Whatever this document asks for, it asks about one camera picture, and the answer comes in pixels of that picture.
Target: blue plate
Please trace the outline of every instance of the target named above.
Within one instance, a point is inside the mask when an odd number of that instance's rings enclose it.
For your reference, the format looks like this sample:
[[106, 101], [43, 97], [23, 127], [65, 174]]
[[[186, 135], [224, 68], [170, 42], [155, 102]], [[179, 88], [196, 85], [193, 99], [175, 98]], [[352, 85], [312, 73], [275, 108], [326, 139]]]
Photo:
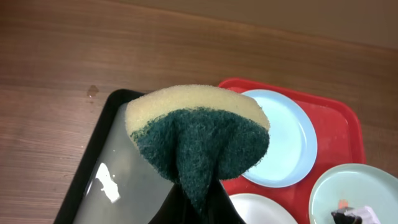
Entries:
[[[335, 166], [322, 174], [313, 186], [310, 223], [334, 223], [330, 213], [339, 209], [341, 202], [344, 207], [355, 209], [371, 207], [382, 224], [398, 223], [398, 179], [364, 164]], [[369, 223], [368, 218], [363, 217], [363, 223]]]
[[266, 187], [286, 187], [302, 180], [317, 158], [317, 135], [310, 119], [290, 98], [270, 90], [242, 93], [254, 98], [267, 115], [271, 128], [267, 154], [243, 174]]

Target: wood grain surface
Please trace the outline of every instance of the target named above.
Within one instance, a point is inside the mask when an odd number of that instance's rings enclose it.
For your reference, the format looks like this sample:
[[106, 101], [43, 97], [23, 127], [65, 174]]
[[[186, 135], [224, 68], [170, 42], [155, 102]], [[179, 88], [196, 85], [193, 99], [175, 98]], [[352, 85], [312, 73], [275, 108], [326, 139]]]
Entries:
[[52, 223], [107, 96], [243, 77], [346, 103], [398, 176], [398, 52], [133, 6], [0, 2], [0, 223]]

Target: tray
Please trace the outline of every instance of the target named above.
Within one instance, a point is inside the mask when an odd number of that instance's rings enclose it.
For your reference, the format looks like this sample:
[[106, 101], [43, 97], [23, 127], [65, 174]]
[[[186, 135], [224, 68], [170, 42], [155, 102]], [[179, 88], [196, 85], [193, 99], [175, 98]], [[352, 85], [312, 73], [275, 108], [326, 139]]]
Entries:
[[223, 181], [229, 195], [240, 193], [263, 195], [283, 206], [298, 223], [310, 223], [308, 203], [312, 187], [317, 179], [328, 169], [340, 164], [365, 164], [361, 126], [354, 111], [345, 104], [239, 78], [225, 80], [218, 86], [237, 93], [254, 89], [272, 90], [291, 98], [310, 118], [318, 139], [315, 165], [299, 183], [290, 187], [273, 189], [254, 184], [240, 176], [237, 179]]
[[[124, 126], [127, 103], [142, 95], [110, 94], [54, 224], [148, 224], [157, 213], [173, 184], [134, 149]], [[101, 191], [109, 180], [96, 178], [104, 165], [118, 185], [120, 199], [114, 203]]]

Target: black object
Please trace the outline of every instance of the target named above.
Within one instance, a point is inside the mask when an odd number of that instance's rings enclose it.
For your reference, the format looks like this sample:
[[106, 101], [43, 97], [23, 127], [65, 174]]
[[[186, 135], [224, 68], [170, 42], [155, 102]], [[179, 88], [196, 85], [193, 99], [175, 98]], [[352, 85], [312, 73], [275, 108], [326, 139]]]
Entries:
[[219, 180], [213, 180], [207, 194], [206, 219], [202, 219], [180, 185], [175, 184], [149, 224], [244, 224]]
[[336, 224], [362, 224], [362, 218], [354, 215], [344, 215], [341, 212], [332, 212]]
[[[91, 173], [96, 165], [103, 146], [112, 127], [119, 107], [144, 95], [131, 90], [116, 90], [106, 100], [104, 108], [99, 116], [93, 134], [87, 145], [86, 151], [80, 161], [75, 176], [69, 186], [68, 192], [62, 203], [54, 224], [72, 224], [76, 217]], [[217, 180], [211, 183], [208, 192], [208, 220], [202, 220], [185, 196], [179, 185], [174, 185], [168, 194], [160, 210], [149, 224], [240, 224], [244, 223], [236, 213], [223, 186]]]

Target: sponge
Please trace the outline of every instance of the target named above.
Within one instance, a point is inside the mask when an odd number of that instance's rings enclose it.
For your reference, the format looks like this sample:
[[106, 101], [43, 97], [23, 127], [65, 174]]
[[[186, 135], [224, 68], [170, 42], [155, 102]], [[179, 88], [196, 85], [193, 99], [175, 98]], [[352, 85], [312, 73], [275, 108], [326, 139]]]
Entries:
[[213, 179], [233, 179], [260, 161], [269, 122], [252, 98], [206, 85], [181, 85], [131, 101], [126, 130], [165, 179], [181, 185], [204, 215]]

